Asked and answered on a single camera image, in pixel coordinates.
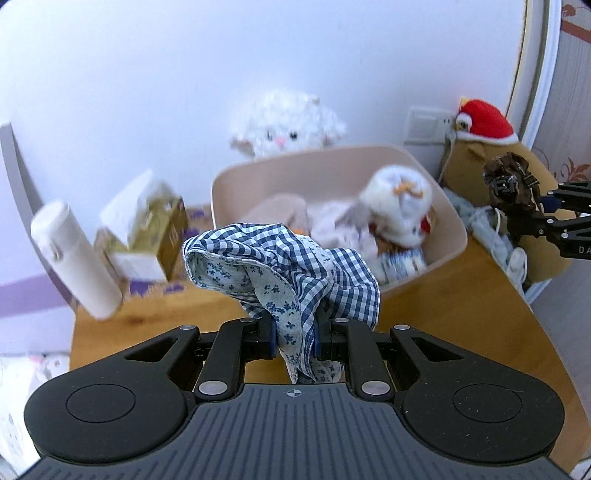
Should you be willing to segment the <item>blue gingham cloth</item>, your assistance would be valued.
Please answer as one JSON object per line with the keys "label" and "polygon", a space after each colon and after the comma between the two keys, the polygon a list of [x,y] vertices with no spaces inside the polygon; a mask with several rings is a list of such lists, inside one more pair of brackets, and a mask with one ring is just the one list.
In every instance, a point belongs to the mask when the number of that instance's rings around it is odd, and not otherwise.
{"label": "blue gingham cloth", "polygon": [[231,224],[187,239],[187,277],[235,299],[252,318],[269,313],[290,381],[335,383],[342,364],[321,360],[318,318],[359,320],[375,328],[380,288],[360,253],[322,248],[281,224]]}

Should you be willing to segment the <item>brown plush with red hat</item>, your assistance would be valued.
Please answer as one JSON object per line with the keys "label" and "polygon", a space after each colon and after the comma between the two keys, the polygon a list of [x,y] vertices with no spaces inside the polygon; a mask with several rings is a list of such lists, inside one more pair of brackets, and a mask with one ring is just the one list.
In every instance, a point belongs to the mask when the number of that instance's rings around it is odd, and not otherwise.
{"label": "brown plush with red hat", "polygon": [[451,127],[440,181],[478,207],[502,211],[512,243],[525,251],[532,283],[550,280],[586,248],[575,218],[590,211],[590,181],[558,182],[494,105],[463,99]]}

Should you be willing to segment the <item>light blue striped cloth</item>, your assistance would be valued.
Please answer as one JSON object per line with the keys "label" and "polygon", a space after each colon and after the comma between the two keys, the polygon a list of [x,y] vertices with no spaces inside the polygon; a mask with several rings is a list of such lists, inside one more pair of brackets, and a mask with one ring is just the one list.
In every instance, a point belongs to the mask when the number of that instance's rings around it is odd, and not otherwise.
{"label": "light blue striped cloth", "polygon": [[507,235],[501,232],[501,213],[491,206],[476,207],[447,187],[444,193],[467,232],[488,251],[502,270],[506,270],[514,247]]}

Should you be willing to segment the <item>white fluffy hat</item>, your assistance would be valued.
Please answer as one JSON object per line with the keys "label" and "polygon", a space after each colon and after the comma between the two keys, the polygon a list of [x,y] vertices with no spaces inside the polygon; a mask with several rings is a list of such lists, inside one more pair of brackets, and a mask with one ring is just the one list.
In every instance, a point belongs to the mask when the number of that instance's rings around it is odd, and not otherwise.
{"label": "white fluffy hat", "polygon": [[385,241],[413,249],[426,239],[420,234],[420,222],[431,211],[433,190],[418,170],[401,165],[377,170],[360,201],[369,210],[374,233]]}

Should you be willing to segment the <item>white wall switch socket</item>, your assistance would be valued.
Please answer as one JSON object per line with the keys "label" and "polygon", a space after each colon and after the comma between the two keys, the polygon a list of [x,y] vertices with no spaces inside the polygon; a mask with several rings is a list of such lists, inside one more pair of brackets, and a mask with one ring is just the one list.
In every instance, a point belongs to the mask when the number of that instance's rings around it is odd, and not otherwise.
{"label": "white wall switch socket", "polygon": [[454,126],[456,113],[427,107],[409,111],[404,143],[408,145],[444,145]]}

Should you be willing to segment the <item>brown corduroy garment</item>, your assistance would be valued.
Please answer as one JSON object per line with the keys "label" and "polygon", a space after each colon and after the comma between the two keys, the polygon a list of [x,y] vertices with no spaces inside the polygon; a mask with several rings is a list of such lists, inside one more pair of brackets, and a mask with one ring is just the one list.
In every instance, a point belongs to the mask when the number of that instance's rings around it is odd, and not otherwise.
{"label": "brown corduroy garment", "polygon": [[505,215],[514,210],[543,213],[539,180],[531,173],[528,161],[513,152],[488,160],[483,167],[491,205]]}

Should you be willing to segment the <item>gold tissue box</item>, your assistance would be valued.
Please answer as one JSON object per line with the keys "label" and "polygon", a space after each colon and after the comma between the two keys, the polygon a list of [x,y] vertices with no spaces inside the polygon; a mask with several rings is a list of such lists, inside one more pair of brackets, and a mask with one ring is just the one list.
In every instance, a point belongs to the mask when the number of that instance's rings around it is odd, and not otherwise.
{"label": "gold tissue box", "polygon": [[115,273],[129,281],[167,282],[188,219],[183,199],[148,169],[101,210],[103,251]]}

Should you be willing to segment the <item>white plush sheep toy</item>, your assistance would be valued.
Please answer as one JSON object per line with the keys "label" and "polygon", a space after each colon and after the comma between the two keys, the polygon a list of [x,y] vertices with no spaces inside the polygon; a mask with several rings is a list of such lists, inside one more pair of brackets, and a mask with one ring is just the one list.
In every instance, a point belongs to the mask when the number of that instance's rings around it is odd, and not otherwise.
{"label": "white plush sheep toy", "polygon": [[253,160],[329,147],[348,126],[314,94],[271,90],[253,103],[230,145]]}

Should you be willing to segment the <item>blue white tissue pack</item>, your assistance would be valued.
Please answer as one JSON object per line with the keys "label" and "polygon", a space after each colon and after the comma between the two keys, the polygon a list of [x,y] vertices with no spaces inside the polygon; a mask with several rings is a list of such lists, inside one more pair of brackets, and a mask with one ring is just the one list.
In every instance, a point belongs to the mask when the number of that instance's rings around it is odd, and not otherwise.
{"label": "blue white tissue pack", "polygon": [[427,262],[421,248],[383,253],[372,267],[372,272],[381,285],[400,283],[422,275],[426,270]]}

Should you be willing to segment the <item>beige fleece garment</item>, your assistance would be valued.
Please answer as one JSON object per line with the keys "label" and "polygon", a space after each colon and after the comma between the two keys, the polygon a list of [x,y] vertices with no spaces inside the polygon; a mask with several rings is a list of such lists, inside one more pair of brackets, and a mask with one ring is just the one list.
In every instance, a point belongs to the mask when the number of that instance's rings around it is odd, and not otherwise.
{"label": "beige fleece garment", "polygon": [[252,224],[281,224],[295,234],[308,235],[308,205],[301,196],[283,193],[267,197],[249,212],[239,218],[239,222]]}

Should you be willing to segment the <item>white thermos bottle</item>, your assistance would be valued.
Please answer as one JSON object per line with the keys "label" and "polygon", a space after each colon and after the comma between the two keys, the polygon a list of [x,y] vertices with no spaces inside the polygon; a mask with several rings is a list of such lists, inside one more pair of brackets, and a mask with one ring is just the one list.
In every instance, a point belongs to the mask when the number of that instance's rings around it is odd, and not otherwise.
{"label": "white thermos bottle", "polygon": [[30,224],[32,240],[64,286],[97,320],[110,318],[122,302],[117,283],[86,238],[69,205],[43,205]]}

